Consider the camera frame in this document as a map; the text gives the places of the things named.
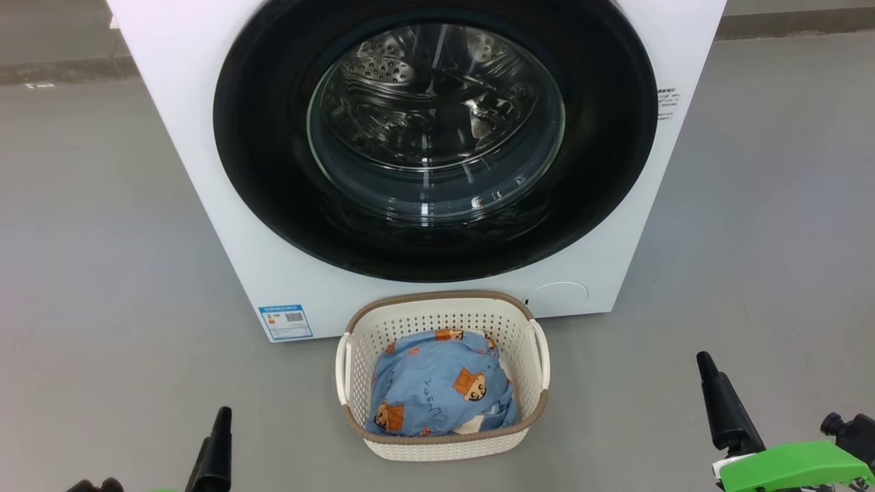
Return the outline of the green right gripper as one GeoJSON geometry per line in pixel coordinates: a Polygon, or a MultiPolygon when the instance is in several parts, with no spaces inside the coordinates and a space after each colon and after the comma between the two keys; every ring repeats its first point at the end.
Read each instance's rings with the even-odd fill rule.
{"type": "Polygon", "coordinates": [[[779,491],[841,484],[873,486],[872,468],[828,440],[787,443],[766,449],[746,408],[712,356],[697,353],[712,444],[727,458],[712,464],[725,491],[779,491]]]}

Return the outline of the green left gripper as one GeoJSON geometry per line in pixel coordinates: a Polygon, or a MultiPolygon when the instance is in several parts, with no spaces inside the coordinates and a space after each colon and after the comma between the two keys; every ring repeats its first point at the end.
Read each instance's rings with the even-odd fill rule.
{"type": "MultiPolygon", "coordinates": [[[[232,486],[232,410],[219,408],[211,433],[203,440],[185,491],[225,491],[232,486]]],[[[179,492],[151,489],[147,492],[179,492]]]]}

